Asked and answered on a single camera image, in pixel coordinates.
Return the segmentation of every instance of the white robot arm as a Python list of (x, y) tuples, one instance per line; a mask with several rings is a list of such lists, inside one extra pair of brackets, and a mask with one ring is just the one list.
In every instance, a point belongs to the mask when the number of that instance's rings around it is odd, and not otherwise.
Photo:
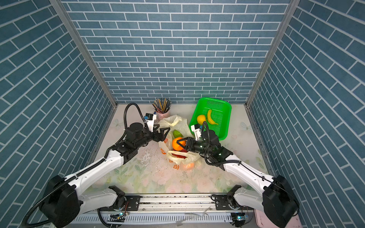
[[(126, 126), (126, 113), (130, 105), (137, 107), (144, 126), (141, 123)], [(170, 128), (160, 128), (158, 132), (159, 125), (153, 124), (155, 119), (156, 115), (149, 113), (142, 116), (138, 106), (130, 103), (124, 112), (126, 130), (121, 139), (107, 149), (103, 158), (89, 166), (64, 178), (58, 175), (53, 177), (47, 184), (43, 198), (25, 215), (22, 226), (36, 227), (52, 222), (57, 228), (61, 228), (79, 214), (94, 209), (98, 209), (99, 213), (99, 208), (102, 207), (112, 207), (116, 211), (126, 207), (125, 193), (116, 186), (91, 194), (84, 194), (84, 191), (108, 172), (130, 161), (138, 153), (138, 148), (145, 146), (151, 140), (156, 142), (165, 140)], [(274, 178), (242, 162), (231, 151), (220, 145), (218, 137), (214, 131), (208, 129), (206, 122), (203, 126), (206, 126), (206, 131), (192, 126), (196, 137), (180, 139), (177, 143), (188, 151), (200, 153), (208, 165), (217, 166), (238, 176), (256, 191), (247, 191), (239, 185), (233, 187), (227, 193), (231, 208), (245, 205), (263, 211), (274, 224), (284, 228), (294, 212), (299, 209), (299, 203), (285, 178), (281, 176)], [(183, 146), (181, 141), (186, 141), (186, 145)], [(38, 207), (48, 220), (29, 224), (29, 217)]]

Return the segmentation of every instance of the aluminum corner post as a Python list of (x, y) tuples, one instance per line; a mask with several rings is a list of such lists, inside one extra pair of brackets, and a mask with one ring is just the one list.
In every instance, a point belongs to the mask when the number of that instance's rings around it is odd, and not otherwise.
[(256, 80), (253, 84), (252, 90), (249, 94), (249, 97), (247, 98), (247, 101), (246, 101), (246, 106), (247, 107), (250, 107), (250, 105), (253, 101), (253, 98), (255, 97), (256, 92), (257, 92), (258, 88), (260, 87), (260, 84), (261, 84), (262, 80), (264, 79), (264, 76), (265, 76), (265, 74), (266, 74), (266, 72), (269, 68), (271, 60), (274, 57), (274, 54), (277, 50), (277, 47), (279, 46), (280, 41), (281, 41), (282, 37), (284, 36), (284, 33), (285, 33), (286, 29), (288, 28), (289, 22), (292, 19), (293, 14), (294, 14), (299, 2), (300, 2), (300, 0), (291, 0), (288, 7), (287, 7), (287, 9), (286, 9), (286, 11), (285, 11), (283, 20), (280, 23), (280, 26), (279, 26), (276, 34), (275, 34), (274, 40), (273, 40), (273, 42), (270, 46), (270, 49), (269, 49), (269, 51), (266, 55), (264, 63), (261, 66), (261, 69), (258, 73), (258, 76), (257, 76), (257, 78), (256, 78)]
[(51, 5), (53, 6), (54, 10), (58, 14), (59, 18), (61, 19), (62, 23), (66, 27), (67, 31), (69, 32), (71, 38), (75, 42), (78, 50), (84, 57), (86, 63), (90, 67), (92, 73), (94, 74), (96, 80), (101, 85), (104, 93), (107, 95), (109, 101), (113, 105), (113, 108), (116, 108), (117, 102), (114, 99), (113, 95), (111, 94), (108, 85), (105, 83), (98, 67), (96, 66), (94, 60), (92, 59), (88, 49), (86, 48), (83, 40), (81, 39), (79, 33), (77, 32), (77, 29), (75, 25), (73, 24), (69, 14), (67, 13), (65, 7), (63, 6), (61, 0), (50, 0)]

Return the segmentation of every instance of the green basket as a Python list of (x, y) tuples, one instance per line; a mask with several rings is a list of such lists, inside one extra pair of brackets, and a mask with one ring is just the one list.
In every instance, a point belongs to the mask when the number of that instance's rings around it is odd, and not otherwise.
[(210, 109), (212, 110), (211, 117), (218, 125), (211, 125), (207, 120), (209, 130), (213, 130), (218, 136), (219, 140), (223, 140), (228, 134), (229, 120), (232, 110), (232, 106), (226, 101), (209, 97), (200, 98), (198, 104), (196, 105), (193, 117), (191, 118), (189, 127), (198, 123), (196, 120), (198, 115), (203, 114), (205, 117), (207, 117), (207, 113)]

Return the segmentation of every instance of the floral tablecloth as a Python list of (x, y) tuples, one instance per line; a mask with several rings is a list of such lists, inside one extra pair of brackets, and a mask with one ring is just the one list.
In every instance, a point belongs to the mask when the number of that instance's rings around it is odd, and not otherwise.
[[(124, 127), (121, 122), (124, 108), (125, 105), (119, 105), (104, 139), (110, 142), (103, 142), (104, 145), (97, 158), (101, 157), (105, 151), (104, 147), (112, 144), (122, 135)], [(189, 122), (194, 109), (195, 105), (173, 105), (171, 113), (181, 115)], [(267, 173), (243, 105), (232, 105), (228, 136), (220, 143), (242, 161)], [(126, 193), (217, 193), (227, 192), (236, 184), (251, 189), (233, 174), (205, 164), (203, 158), (195, 162), (195, 168), (192, 170), (180, 169), (161, 153), (158, 143), (152, 141), (148, 146), (140, 148), (131, 161), (95, 182), (87, 192), (100, 191), (108, 186), (116, 185)]]

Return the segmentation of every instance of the mounting plate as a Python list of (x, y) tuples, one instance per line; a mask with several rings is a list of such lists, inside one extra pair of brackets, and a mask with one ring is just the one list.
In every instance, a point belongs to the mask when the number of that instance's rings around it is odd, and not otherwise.
[(215, 209), (216, 210), (233, 210), (233, 208), (231, 208), (229, 206), (228, 200), (227, 200), (227, 195), (217, 195), (215, 194)]
[[(125, 196), (127, 205), (127, 211), (138, 211), (139, 201), (141, 196)], [(113, 206), (100, 208), (100, 211), (115, 211)]]

